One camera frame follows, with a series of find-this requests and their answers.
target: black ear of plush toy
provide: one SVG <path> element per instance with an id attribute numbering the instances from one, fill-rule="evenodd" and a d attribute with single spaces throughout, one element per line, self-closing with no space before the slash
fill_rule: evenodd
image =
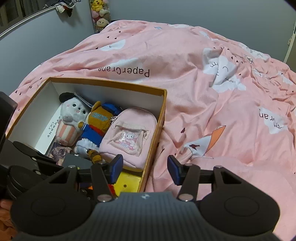
<path id="1" fill-rule="evenodd" d="M 70 100 L 72 98 L 76 97 L 76 95 L 74 93 L 70 93 L 70 92 L 65 92 L 59 95 L 59 101 L 61 103 L 64 103 L 67 100 Z"/>

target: bear's ear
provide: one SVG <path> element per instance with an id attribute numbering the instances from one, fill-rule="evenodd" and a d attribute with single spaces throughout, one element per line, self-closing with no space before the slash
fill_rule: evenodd
<path id="1" fill-rule="evenodd" d="M 60 102 L 64 103 L 67 100 L 70 100 L 72 98 L 76 97 L 74 93 L 65 92 L 59 95 Z"/>
<path id="2" fill-rule="evenodd" d="M 99 108 L 100 106 L 101 106 L 101 102 L 100 102 L 100 101 L 97 101 L 97 102 L 93 105 L 93 107 L 91 108 L 91 111 L 96 110 L 96 109 Z"/>

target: star print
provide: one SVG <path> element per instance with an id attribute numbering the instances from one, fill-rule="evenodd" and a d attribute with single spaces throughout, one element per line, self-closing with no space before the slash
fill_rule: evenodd
<path id="1" fill-rule="evenodd" d="M 195 145 L 195 144 L 191 144 L 190 147 L 193 148 L 194 150 L 196 150 L 196 147 L 198 147 L 199 145 Z"/>

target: pink bedding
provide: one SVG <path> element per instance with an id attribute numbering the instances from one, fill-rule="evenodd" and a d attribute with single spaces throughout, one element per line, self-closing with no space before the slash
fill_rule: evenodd
<path id="1" fill-rule="evenodd" d="M 222 165 L 278 202 L 275 234 L 296 234 L 296 75 L 286 64 L 201 27 L 117 21 L 35 68 L 10 95 L 19 103 L 12 122 L 50 76 L 167 89 L 146 191 L 177 194 L 168 155 L 203 169 Z M 201 185 L 198 199 L 209 192 Z"/>

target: paper tag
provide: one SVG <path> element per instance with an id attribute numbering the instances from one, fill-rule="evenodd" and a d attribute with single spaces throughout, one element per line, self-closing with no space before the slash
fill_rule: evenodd
<path id="1" fill-rule="evenodd" d="M 56 110 L 56 112 L 46 125 L 45 130 L 41 134 L 36 146 L 34 147 L 36 150 L 38 150 L 44 155 L 55 137 L 57 127 L 59 124 L 58 122 L 60 119 L 61 107 L 62 105 L 60 105 L 59 108 Z"/>
<path id="2" fill-rule="evenodd" d="M 79 96 L 78 94 L 74 93 L 74 95 L 77 96 L 77 98 L 79 98 L 81 101 L 83 101 L 89 108 L 92 108 L 94 105 L 89 103 L 88 101 L 86 101 L 85 99 L 83 99 L 81 96 Z"/>

